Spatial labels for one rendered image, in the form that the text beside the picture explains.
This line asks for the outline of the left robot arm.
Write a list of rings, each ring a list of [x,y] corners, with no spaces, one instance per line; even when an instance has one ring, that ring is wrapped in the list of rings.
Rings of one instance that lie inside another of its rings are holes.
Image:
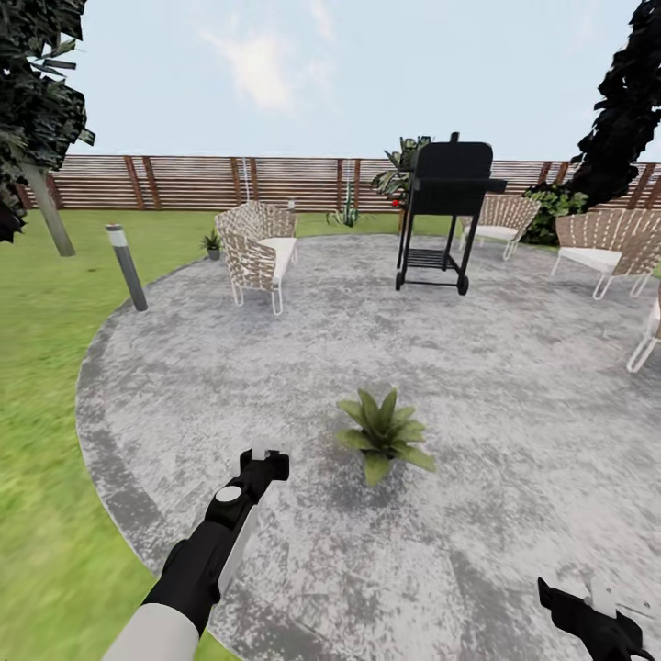
[[[168,555],[161,580],[100,661],[191,661],[240,562],[257,521],[257,504],[273,480],[289,478],[296,440],[255,437],[240,456],[240,476],[214,495],[189,539]]]

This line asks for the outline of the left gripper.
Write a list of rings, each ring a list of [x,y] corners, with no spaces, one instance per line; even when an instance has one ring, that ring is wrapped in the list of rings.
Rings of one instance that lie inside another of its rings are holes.
[[[252,451],[246,451],[240,456],[241,475],[245,471],[254,471],[263,479],[268,488],[273,480],[287,481],[289,478],[289,455],[270,452],[264,461],[252,460]]]

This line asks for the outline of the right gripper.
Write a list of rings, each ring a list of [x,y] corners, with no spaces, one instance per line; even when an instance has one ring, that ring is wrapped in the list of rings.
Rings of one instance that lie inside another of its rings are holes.
[[[591,637],[602,630],[610,630],[622,635],[635,648],[642,648],[642,629],[631,618],[619,612],[616,618],[594,611],[583,599],[563,592],[559,588],[549,588],[538,578],[540,604],[551,610],[555,627],[578,636],[591,654]]]

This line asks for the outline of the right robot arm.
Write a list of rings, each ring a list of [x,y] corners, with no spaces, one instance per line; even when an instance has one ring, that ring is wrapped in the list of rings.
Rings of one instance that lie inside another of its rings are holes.
[[[538,578],[540,604],[551,610],[555,627],[578,636],[594,661],[655,661],[642,649],[642,629],[631,618],[616,610],[616,605],[655,620],[661,619],[657,603],[643,594],[590,576],[584,599],[549,588]]]

